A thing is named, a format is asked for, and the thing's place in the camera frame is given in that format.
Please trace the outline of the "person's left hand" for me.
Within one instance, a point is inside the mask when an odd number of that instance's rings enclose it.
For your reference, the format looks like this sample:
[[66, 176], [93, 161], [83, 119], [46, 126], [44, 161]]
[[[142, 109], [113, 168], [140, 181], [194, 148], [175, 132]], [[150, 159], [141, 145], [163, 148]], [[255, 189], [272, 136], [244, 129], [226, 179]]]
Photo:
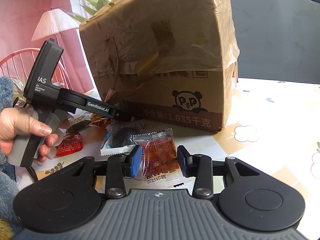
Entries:
[[38, 154], [37, 164], [56, 156], [56, 148], [63, 141], [62, 129], [71, 126], [73, 117], [69, 114], [61, 121], [57, 129], [39, 121], [33, 108], [5, 108], [1, 111], [1, 150], [7, 157], [8, 163], [15, 166], [22, 165], [23, 148], [28, 144], [22, 138], [29, 139], [34, 135], [40, 139], [41, 146], [31, 151], [33, 157]]

